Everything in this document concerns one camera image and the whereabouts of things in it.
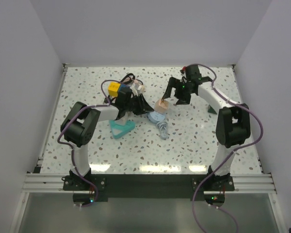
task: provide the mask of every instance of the blue round object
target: blue round object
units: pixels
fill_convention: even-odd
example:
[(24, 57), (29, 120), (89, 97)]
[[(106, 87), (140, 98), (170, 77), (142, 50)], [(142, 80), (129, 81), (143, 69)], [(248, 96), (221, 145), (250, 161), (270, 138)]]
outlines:
[(165, 114), (160, 114), (160, 113), (154, 111), (154, 112), (148, 113), (147, 118), (149, 118), (149, 120), (152, 123), (156, 124), (160, 121), (165, 120)]

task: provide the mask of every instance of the gray wall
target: gray wall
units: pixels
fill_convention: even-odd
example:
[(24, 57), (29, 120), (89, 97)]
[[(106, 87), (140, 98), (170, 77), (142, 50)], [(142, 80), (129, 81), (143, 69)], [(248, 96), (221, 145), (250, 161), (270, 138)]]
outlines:
[(274, 176), (291, 227), (291, 0), (272, 1), (236, 65), (236, 76), (243, 99), (264, 124), (259, 155)]
[(271, 0), (31, 0), (63, 63), (235, 64)]
[(29, 0), (0, 0), (0, 233), (37, 161), (61, 67)]

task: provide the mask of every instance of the gray floor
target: gray floor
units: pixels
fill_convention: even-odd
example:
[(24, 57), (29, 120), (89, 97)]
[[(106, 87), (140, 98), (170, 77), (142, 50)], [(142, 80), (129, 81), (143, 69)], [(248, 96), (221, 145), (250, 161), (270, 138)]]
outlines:
[[(224, 208), (241, 233), (277, 233), (268, 195), (229, 194)], [(195, 209), (210, 233), (232, 233), (229, 216), (205, 202)], [(199, 233), (189, 200), (110, 199), (91, 207), (73, 207), (72, 194), (31, 194), (21, 233)]]

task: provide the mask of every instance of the yellow box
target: yellow box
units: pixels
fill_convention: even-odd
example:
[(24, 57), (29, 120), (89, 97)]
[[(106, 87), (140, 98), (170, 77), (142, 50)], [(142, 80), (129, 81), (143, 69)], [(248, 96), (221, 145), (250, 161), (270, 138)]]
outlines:
[(117, 91), (120, 88), (120, 85), (121, 85), (120, 83), (111, 82), (108, 87), (109, 95), (112, 97), (117, 97)]

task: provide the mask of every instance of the white speckled tabletop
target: white speckled tabletop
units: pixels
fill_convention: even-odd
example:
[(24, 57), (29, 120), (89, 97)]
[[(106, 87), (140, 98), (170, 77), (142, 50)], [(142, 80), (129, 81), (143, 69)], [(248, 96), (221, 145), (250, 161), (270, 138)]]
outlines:
[[(218, 75), (216, 87), (232, 100), (240, 101), (231, 67), (213, 68)], [(180, 67), (69, 67), (54, 121), (44, 151), (40, 173), (68, 173), (71, 166), (70, 148), (56, 140), (60, 125), (75, 102), (101, 104), (104, 96), (100, 84), (105, 79), (121, 80), (127, 73), (135, 74), (145, 84), (145, 99), (154, 106), (162, 97), (168, 79), (181, 78)], [(211, 74), (200, 69), (203, 76)], [(130, 116), (136, 127), (122, 138), (113, 139), (108, 121), (99, 122), (88, 146), (92, 173), (109, 174), (204, 174), (214, 160), (218, 142), (215, 137), (217, 115), (207, 112), (208, 104), (192, 95), (190, 105), (170, 102), (167, 112), (170, 137), (162, 140), (155, 124), (146, 115)], [(256, 148), (238, 151), (231, 166), (232, 174), (260, 174)]]

